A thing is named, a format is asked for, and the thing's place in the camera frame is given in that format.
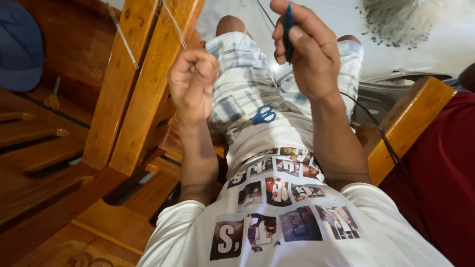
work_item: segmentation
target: left hand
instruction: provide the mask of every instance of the left hand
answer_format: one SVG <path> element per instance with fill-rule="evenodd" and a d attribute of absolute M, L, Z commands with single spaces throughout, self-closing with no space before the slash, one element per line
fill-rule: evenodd
<path fill-rule="evenodd" d="M 219 64 L 204 49 L 182 51 L 168 72 L 171 99 L 180 125 L 196 126 L 211 113 Z"/>

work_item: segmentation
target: forearm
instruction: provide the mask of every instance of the forearm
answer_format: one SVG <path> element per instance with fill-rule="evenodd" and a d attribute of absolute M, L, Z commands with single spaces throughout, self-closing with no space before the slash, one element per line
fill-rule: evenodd
<path fill-rule="evenodd" d="M 206 121 L 196 126 L 180 125 L 183 147 L 180 201 L 197 200 L 209 205 L 218 176 L 218 158 Z"/>
<path fill-rule="evenodd" d="M 341 96 L 335 93 L 314 101 L 311 107 L 313 150 L 328 184 L 339 191 L 352 182 L 371 183 L 368 161 L 348 124 Z"/>

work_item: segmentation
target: yellow scissors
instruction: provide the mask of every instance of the yellow scissors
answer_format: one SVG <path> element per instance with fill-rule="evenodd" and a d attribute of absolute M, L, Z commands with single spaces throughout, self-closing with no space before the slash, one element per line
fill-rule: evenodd
<path fill-rule="evenodd" d="M 45 106 L 51 107 L 53 110 L 58 110 L 59 109 L 59 100 L 58 100 L 58 89 L 59 89 L 59 83 L 61 82 L 61 77 L 58 76 L 56 78 L 56 84 L 55 84 L 55 89 L 53 90 L 53 93 L 48 96 L 48 98 L 45 100 Z"/>

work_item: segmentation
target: blue cloth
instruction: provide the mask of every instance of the blue cloth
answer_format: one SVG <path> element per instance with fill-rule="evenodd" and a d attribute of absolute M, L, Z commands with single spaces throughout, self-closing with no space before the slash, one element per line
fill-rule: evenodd
<path fill-rule="evenodd" d="M 0 87 L 26 92 L 39 82 L 44 63 L 43 38 L 18 2 L 0 0 Z"/>

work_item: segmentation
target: hand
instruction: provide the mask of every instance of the hand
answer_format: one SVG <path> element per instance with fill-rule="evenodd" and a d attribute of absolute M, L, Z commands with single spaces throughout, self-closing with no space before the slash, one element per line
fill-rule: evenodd
<path fill-rule="evenodd" d="M 219 64 L 204 49 L 182 51 L 168 72 L 171 99 L 180 125 L 196 126 L 211 113 Z"/>
<path fill-rule="evenodd" d="M 275 40 L 275 60 L 285 63 L 284 16 L 289 1 L 272 0 L 270 8 L 281 17 L 277 21 L 272 39 Z M 294 21 L 289 39 L 294 46 L 292 65 L 300 92 L 310 101 L 339 93 L 337 78 L 340 72 L 340 52 L 335 33 L 310 9 L 290 2 Z"/>

